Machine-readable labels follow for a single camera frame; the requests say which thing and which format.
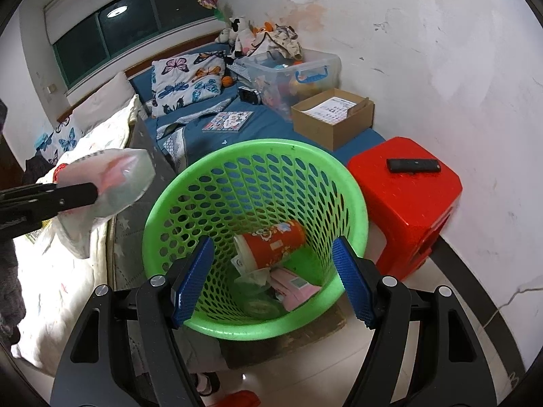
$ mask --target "black remote control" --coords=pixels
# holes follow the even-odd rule
[[[441,165],[437,159],[387,159],[391,173],[439,173]]]

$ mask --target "clear plastic storage box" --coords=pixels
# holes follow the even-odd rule
[[[292,105],[339,85],[339,56],[309,49],[303,49],[302,54],[302,64],[294,64],[278,51],[240,60],[262,102],[287,121],[292,120]]]

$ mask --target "green plastic basket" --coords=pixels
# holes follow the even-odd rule
[[[226,271],[236,255],[232,237],[290,218],[306,230],[322,289],[281,318],[251,318],[227,286]],[[338,300],[344,289],[331,259],[332,241],[345,235],[362,255],[368,214],[358,184],[329,154],[296,141],[252,140],[204,157],[161,194],[143,233],[147,277],[164,274],[202,235],[213,239],[215,260],[185,325],[217,338],[262,340],[308,324]]]

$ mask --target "orange ball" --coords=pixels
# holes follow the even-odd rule
[[[222,79],[223,87],[232,87],[234,85],[234,80],[231,76],[224,76]]]

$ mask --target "red object on floor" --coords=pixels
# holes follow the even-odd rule
[[[257,407],[260,405],[259,397],[248,390],[229,394],[222,401],[212,407]]]
[[[419,144],[396,137],[354,156],[347,168],[360,185],[368,216],[387,238],[379,272],[399,280],[422,266],[462,192],[460,178],[441,172],[392,174],[387,159],[436,159]]]

